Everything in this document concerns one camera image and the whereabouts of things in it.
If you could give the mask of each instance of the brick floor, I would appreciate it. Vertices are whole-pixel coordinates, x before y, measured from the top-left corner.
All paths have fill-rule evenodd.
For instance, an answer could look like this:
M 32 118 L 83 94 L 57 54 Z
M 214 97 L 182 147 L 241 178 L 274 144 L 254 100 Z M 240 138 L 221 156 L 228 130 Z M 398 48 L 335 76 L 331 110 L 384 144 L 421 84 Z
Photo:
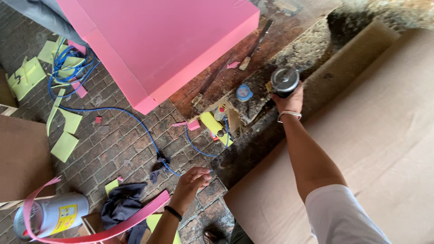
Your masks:
M 11 74 L 18 69 L 24 59 L 37 56 L 46 40 L 56 40 L 57 36 L 15 12 L 0 2 L 0 63 Z M 41 61 L 49 72 L 50 65 Z M 186 140 L 183 127 L 171 127 L 172 123 L 184 119 L 170 101 L 163 102 L 149 114 L 143 115 L 129 105 L 108 71 L 100 64 L 84 84 L 88 94 L 84 98 L 72 95 L 62 105 L 72 108 L 114 106 L 126 109 L 136 115 L 148 128 L 162 155 L 171 158 L 174 171 L 184 173 L 193 166 L 209 166 L 209 159 L 192 149 Z M 19 102 L 20 108 L 12 115 L 22 119 L 46 123 L 53 102 L 48 96 L 48 80 L 41 81 Z M 149 180 L 149 173 L 156 164 L 156 150 L 149 134 L 139 123 L 119 111 L 82 112 L 83 119 L 75 136 L 79 143 L 66 163 L 52 156 L 53 172 L 62 175 L 56 185 L 56 193 L 77 191 L 84 194 L 91 211 L 100 211 L 106 199 L 104 185 L 122 176 L 126 183 L 147 182 L 142 197 L 144 204 L 163 190 L 171 194 L 178 177 L 170 172 L 162 172 L 155 184 Z M 101 125 L 109 125 L 109 132 L 99 129 L 96 116 L 102 116 Z M 58 112 L 50 127 L 50 149 L 60 137 L 65 120 Z M 223 150 L 221 142 L 211 140 L 204 127 L 189 133 L 194 144 L 214 154 Z M 201 243 L 200 235 L 209 228 L 221 237 L 228 237 L 233 228 L 233 216 L 223 202 L 225 187 L 216 177 L 211 185 L 196 196 L 179 226 L 182 243 Z M 20 243 L 15 238 L 12 222 L 16 210 L 0 211 L 0 243 Z M 67 230 L 56 237 L 73 237 L 77 228 Z

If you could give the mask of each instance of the black wristband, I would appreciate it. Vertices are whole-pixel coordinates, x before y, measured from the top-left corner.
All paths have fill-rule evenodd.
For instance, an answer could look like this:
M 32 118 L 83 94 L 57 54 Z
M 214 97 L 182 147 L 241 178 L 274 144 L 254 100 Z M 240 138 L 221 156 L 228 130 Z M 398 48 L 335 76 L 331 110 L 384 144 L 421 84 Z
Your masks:
M 171 208 L 169 206 L 165 206 L 164 209 L 169 211 L 171 214 L 175 215 L 175 217 L 177 217 L 179 219 L 179 222 L 181 222 L 182 216 L 178 212 L 176 212 L 176 210 L 174 210 L 173 208 Z

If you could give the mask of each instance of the blue bottle cap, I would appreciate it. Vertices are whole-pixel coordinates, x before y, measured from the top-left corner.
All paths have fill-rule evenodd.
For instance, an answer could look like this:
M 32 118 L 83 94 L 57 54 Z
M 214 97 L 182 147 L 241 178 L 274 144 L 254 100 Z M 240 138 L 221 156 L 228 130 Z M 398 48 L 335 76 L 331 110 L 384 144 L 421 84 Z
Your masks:
M 238 89 L 237 89 L 238 100 L 245 102 L 245 101 L 249 100 L 252 96 L 253 96 L 253 93 L 252 93 L 252 91 L 250 91 L 250 88 L 247 85 L 242 84 L 238 87 Z

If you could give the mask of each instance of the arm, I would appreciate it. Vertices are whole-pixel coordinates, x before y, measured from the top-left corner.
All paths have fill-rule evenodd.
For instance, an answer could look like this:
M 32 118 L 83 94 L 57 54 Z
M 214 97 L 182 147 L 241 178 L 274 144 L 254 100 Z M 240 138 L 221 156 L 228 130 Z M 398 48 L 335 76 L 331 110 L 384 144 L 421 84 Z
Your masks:
M 197 191 L 210 184 L 208 181 L 211 179 L 209 173 L 210 170 L 207 168 L 193 167 L 183 174 L 179 179 L 169 206 L 183 216 L 196 196 Z M 178 225 L 178 218 L 165 210 L 146 243 L 172 244 Z
M 286 99 L 272 94 L 277 110 L 301 112 L 303 105 L 303 86 L 298 86 Z M 297 190 L 303 202 L 307 195 L 320 187 L 346 182 L 338 167 L 323 149 L 309 136 L 298 118 L 283 114 L 281 117 L 288 141 L 288 152 L 293 166 Z

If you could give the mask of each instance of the white plastic container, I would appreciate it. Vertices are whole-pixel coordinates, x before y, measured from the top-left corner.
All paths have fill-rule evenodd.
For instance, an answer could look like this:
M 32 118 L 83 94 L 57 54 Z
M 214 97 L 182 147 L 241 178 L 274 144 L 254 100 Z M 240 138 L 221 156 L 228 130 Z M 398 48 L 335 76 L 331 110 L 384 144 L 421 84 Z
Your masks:
M 75 192 L 58 195 L 33 202 L 30 226 L 37 237 L 46 237 L 79 226 L 81 217 L 88 213 L 89 202 L 84 195 Z M 19 239 L 31 240 L 24 225 L 23 207 L 16 212 L 13 231 Z

